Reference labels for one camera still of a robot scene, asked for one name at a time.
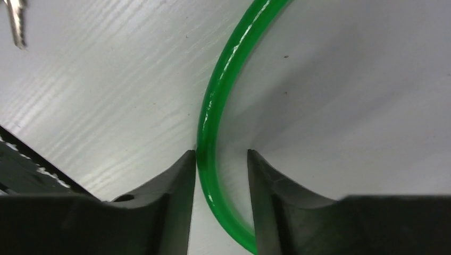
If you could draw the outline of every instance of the white surface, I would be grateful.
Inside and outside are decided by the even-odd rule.
[[[26,52],[1,8],[0,124],[103,199],[194,147],[209,76],[250,4],[28,2]],[[240,76],[220,131],[224,187],[249,223],[248,148],[332,198],[450,193],[450,11],[448,0],[295,0],[286,9]],[[189,254],[248,254],[199,185]]]

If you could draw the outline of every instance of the green plastic tubing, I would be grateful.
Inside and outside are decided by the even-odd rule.
[[[254,0],[247,9],[211,75],[197,130],[197,167],[208,205],[225,231],[253,254],[257,254],[254,231],[232,213],[219,187],[216,140],[227,97],[242,66],[271,21],[289,1]]]

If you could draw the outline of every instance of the metal key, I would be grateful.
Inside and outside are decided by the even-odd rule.
[[[10,17],[11,32],[13,34],[14,44],[19,49],[25,49],[25,40],[23,37],[23,9],[25,3],[23,0],[4,0],[8,8]]]

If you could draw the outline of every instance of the black plastic part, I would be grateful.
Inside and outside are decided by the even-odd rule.
[[[185,255],[195,170],[190,150],[113,202],[68,193],[0,196],[1,254]]]
[[[351,196],[333,201],[248,151],[258,255],[445,255],[450,196]]]
[[[9,194],[81,193],[92,196],[0,126],[0,190]]]

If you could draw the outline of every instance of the screw hole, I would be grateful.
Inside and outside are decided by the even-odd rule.
[[[122,195],[122,196],[120,196],[120,197],[114,199],[114,202],[125,202],[125,201],[130,201],[130,200],[133,200],[134,198],[135,198],[134,195],[125,194],[125,195]]]

